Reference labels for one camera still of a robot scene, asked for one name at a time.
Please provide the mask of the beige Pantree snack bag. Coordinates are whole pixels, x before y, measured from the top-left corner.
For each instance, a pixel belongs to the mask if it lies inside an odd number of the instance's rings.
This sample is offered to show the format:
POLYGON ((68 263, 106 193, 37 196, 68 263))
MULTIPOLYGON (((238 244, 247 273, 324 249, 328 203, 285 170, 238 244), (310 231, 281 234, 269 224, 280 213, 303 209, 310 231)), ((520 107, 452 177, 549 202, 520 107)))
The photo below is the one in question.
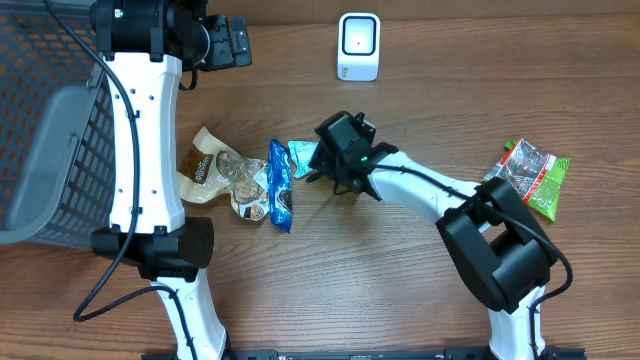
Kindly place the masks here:
POLYGON ((178 169, 180 197, 205 204, 229 194, 239 217, 260 222, 270 212, 267 170, 266 161, 240 155, 202 127, 178 169))

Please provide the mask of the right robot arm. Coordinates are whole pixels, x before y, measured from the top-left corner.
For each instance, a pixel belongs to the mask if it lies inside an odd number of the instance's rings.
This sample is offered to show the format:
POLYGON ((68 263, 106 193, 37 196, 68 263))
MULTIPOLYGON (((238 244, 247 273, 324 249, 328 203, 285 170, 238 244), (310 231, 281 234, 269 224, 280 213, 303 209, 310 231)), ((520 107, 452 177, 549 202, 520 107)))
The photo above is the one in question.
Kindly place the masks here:
POLYGON ((551 296, 551 268, 564 257, 508 182, 454 179, 375 144, 376 128, 363 113, 337 112, 315 133, 314 179, 329 177, 337 195, 366 193, 436 225, 463 283, 488 310, 489 358, 556 358, 541 336, 540 305, 551 296))

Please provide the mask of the blue Oreo cookie pack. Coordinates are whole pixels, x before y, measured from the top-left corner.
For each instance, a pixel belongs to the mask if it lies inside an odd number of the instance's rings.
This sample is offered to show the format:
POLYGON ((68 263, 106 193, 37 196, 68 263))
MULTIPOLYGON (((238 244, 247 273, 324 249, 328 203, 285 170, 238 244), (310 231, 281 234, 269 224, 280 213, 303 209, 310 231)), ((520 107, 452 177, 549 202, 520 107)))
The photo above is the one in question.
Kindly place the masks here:
POLYGON ((271 222, 289 233, 293 218, 290 155, 277 139, 269 146, 267 185, 271 222))

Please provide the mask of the green clear candy bag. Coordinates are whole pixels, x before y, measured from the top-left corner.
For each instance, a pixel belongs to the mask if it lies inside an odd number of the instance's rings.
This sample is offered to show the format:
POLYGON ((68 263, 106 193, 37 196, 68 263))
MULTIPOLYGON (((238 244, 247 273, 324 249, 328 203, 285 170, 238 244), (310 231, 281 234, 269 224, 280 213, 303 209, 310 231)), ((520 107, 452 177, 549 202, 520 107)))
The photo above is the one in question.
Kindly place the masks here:
POLYGON ((482 182, 495 177, 509 182, 526 205, 554 223, 571 158, 541 151, 524 138, 508 141, 505 149, 506 154, 482 182))

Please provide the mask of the teal white snack packet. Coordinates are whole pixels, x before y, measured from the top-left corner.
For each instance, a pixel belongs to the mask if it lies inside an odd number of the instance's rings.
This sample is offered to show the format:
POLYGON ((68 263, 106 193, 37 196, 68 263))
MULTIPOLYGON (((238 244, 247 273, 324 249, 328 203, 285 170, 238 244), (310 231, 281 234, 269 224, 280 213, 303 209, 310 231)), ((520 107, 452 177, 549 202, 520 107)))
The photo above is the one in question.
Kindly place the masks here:
POLYGON ((317 142, 311 141, 294 140, 288 142, 291 159, 296 167, 294 174, 296 179, 301 179, 313 171, 310 162, 317 146, 317 142))

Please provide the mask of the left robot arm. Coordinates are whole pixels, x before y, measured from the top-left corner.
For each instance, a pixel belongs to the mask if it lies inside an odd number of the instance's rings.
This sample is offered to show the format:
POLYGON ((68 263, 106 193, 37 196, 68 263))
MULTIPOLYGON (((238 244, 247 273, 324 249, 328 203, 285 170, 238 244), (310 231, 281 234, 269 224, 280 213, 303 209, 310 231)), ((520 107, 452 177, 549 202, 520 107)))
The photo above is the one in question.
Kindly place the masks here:
POLYGON ((183 208, 175 116, 184 73, 251 64, 246 21, 211 15, 203 1, 99 0, 90 22, 109 78, 115 146, 109 222, 93 232, 92 250, 149 281, 174 331, 175 358, 229 359, 207 279, 213 224, 183 208))

